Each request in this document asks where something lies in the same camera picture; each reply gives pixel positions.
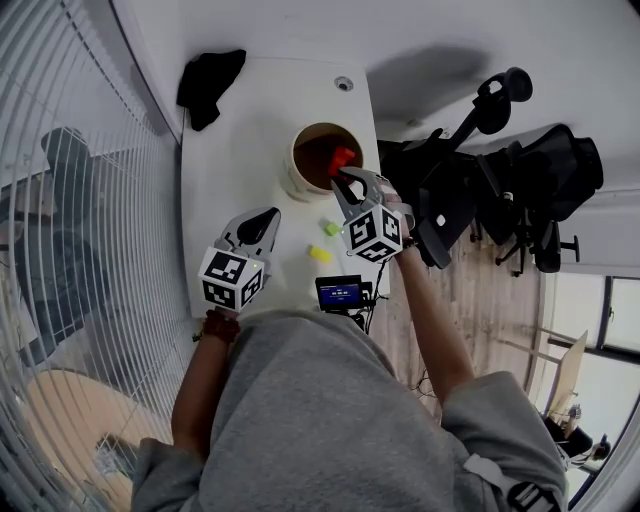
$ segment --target sleeve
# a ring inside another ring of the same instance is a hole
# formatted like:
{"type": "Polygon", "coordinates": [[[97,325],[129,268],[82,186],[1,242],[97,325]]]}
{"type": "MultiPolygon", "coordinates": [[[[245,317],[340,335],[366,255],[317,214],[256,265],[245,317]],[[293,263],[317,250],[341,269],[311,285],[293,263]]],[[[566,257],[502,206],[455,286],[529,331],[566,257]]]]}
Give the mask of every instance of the sleeve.
{"type": "Polygon", "coordinates": [[[194,454],[143,439],[138,450],[131,511],[177,511],[198,492],[203,464],[194,454]]]}
{"type": "Polygon", "coordinates": [[[565,501],[558,451],[538,411],[509,372],[455,388],[444,403],[442,427],[470,454],[495,462],[503,474],[551,491],[565,501]]]}

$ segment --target cable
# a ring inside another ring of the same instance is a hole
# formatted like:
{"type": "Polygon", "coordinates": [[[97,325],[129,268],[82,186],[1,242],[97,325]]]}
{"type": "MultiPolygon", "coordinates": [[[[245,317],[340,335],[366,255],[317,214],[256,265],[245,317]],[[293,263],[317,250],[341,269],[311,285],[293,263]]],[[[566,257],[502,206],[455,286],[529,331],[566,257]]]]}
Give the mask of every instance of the cable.
{"type": "Polygon", "coordinates": [[[425,368],[424,371],[422,372],[422,377],[420,378],[420,380],[418,381],[418,383],[415,385],[415,387],[413,388],[409,388],[409,391],[417,391],[418,393],[420,393],[420,396],[418,398],[422,398],[423,396],[429,397],[429,398],[438,398],[434,393],[433,390],[428,391],[427,393],[425,393],[424,391],[422,391],[422,388],[420,386],[422,386],[422,383],[426,380],[431,380],[429,379],[429,377],[427,376],[427,369],[425,368]]]}
{"type": "Polygon", "coordinates": [[[373,320],[373,310],[376,307],[376,303],[378,302],[378,299],[383,298],[382,295],[378,293],[378,288],[380,287],[380,281],[382,280],[382,272],[384,272],[384,267],[388,262],[389,260],[384,260],[380,265],[380,270],[378,271],[378,278],[376,279],[376,287],[373,292],[373,304],[369,308],[369,315],[367,316],[367,322],[364,326],[364,332],[367,334],[369,334],[369,328],[371,327],[371,322],[373,320]]]}

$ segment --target bracelet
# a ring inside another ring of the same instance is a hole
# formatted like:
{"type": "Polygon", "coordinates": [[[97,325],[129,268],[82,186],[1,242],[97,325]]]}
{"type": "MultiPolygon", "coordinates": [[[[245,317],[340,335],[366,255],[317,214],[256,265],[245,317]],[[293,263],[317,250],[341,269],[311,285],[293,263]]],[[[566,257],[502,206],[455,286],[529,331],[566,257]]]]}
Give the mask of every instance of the bracelet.
{"type": "Polygon", "coordinates": [[[418,242],[411,236],[402,240],[402,250],[405,251],[411,247],[415,247],[418,245],[418,242]]]}
{"type": "Polygon", "coordinates": [[[235,341],[240,332],[238,322],[233,318],[223,315],[219,311],[207,311],[207,318],[202,323],[202,331],[199,336],[194,336],[193,341],[197,341],[205,334],[215,336],[228,345],[235,341]]]}

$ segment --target wrist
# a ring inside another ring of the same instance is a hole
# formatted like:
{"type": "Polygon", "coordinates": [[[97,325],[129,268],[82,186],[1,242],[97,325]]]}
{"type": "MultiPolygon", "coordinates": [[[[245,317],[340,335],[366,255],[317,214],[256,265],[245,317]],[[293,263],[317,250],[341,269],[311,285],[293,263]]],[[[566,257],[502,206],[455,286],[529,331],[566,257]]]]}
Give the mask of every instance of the wrist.
{"type": "Polygon", "coordinates": [[[214,338],[231,345],[240,332],[236,314],[223,313],[220,310],[207,311],[207,318],[202,325],[202,338],[214,338]]]}
{"type": "Polygon", "coordinates": [[[220,345],[225,348],[229,348],[235,341],[234,338],[228,336],[219,336],[218,334],[202,333],[202,336],[200,337],[200,343],[207,343],[209,345],[220,345]]]}
{"type": "Polygon", "coordinates": [[[398,265],[402,267],[402,265],[408,261],[415,260],[416,258],[420,260],[420,251],[414,245],[400,251],[398,254],[395,255],[395,258],[396,258],[396,261],[398,262],[398,265]]]}
{"type": "Polygon", "coordinates": [[[235,311],[231,311],[229,309],[224,309],[224,308],[219,308],[219,307],[216,307],[215,311],[220,313],[222,316],[225,316],[227,318],[231,318],[232,320],[235,320],[235,321],[238,320],[238,316],[240,315],[240,313],[236,313],[235,311]]]}

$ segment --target strap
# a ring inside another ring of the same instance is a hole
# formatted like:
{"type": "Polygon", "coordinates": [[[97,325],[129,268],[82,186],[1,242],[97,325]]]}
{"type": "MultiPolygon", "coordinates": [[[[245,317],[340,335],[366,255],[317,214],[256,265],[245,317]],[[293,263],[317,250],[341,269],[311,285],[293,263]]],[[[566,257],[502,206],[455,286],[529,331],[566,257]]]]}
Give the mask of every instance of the strap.
{"type": "Polygon", "coordinates": [[[464,468],[500,489],[514,511],[560,512],[560,506],[551,491],[545,491],[531,482],[518,482],[505,476],[500,466],[490,459],[474,453],[464,463],[464,468]]]}
{"type": "Polygon", "coordinates": [[[407,227],[409,231],[416,227],[416,218],[413,216],[413,208],[407,203],[386,203],[385,205],[389,210],[398,212],[404,215],[407,220],[407,227]]]}

